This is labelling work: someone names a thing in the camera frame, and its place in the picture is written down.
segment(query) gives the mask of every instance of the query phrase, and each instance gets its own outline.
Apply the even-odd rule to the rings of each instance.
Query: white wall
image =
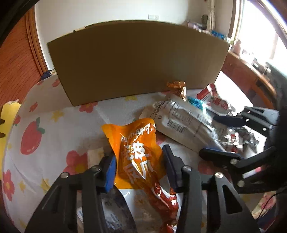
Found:
[[[40,0],[35,5],[36,26],[47,66],[54,67],[47,42],[75,29],[110,20],[147,20],[149,14],[182,24],[190,12],[201,18],[202,4],[196,2],[204,0]]]
[[[217,32],[228,35],[231,23],[232,7],[233,0],[215,0],[215,24]]]

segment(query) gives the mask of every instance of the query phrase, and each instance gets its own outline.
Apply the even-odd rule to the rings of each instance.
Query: cardboard sheet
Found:
[[[184,26],[155,21],[93,24],[48,43],[63,88],[73,106],[165,91],[216,80],[229,44]]]

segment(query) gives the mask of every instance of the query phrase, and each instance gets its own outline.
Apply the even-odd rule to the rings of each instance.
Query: black cable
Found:
[[[263,210],[265,209],[265,207],[267,206],[267,204],[268,204],[268,202],[271,200],[271,198],[273,198],[273,197],[277,196],[278,194],[283,193],[283,192],[284,192],[284,191],[286,191],[286,190],[287,190],[287,187],[285,187],[282,191],[280,191],[280,192],[278,192],[278,193],[273,194],[273,195],[268,199],[268,201],[265,203],[265,205],[264,205],[263,209],[261,210],[261,212],[260,212],[260,214],[259,214],[258,218],[256,218],[256,222],[258,222],[259,218],[261,217],[261,214],[263,213]]]
[[[273,195],[268,199],[268,201],[265,203],[263,209],[261,210],[261,212],[260,212],[258,218],[256,218],[256,222],[258,222],[258,220],[259,220],[259,218],[260,218],[260,216],[261,216],[263,210],[265,209],[265,207],[267,206],[267,204],[268,204],[268,202],[271,200],[271,198],[275,197],[276,195],[278,195],[278,194],[280,194],[280,193],[282,193],[282,192],[275,193],[275,194],[273,194]]]

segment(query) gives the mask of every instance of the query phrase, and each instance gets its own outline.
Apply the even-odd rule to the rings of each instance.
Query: metal screw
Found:
[[[237,186],[242,188],[245,186],[245,182],[243,180],[240,180],[237,182]]]
[[[217,178],[222,178],[223,177],[223,174],[221,172],[216,172],[215,173],[215,177]]]
[[[235,164],[238,163],[238,160],[237,160],[237,159],[232,159],[232,160],[230,160],[230,163],[231,163],[232,165],[235,165]]]
[[[61,178],[67,178],[69,176],[69,173],[67,173],[67,172],[63,172],[61,175],[60,175],[60,177]]]
[[[184,170],[188,171],[188,172],[191,171],[191,167],[188,166],[188,165],[185,165],[185,166],[183,166],[182,168],[183,168]]]
[[[98,165],[95,165],[95,166],[92,166],[91,169],[93,172],[99,172],[101,170],[101,167]]]

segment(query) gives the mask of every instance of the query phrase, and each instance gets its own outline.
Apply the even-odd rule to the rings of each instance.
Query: yellow pillow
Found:
[[[0,125],[0,132],[6,134],[5,137],[0,138],[0,180],[2,180],[2,160],[4,157],[4,151],[6,147],[7,137],[10,133],[11,127],[13,125],[15,116],[20,108],[21,104],[17,102],[8,102],[3,105],[1,111],[1,119],[5,120],[3,124]]]

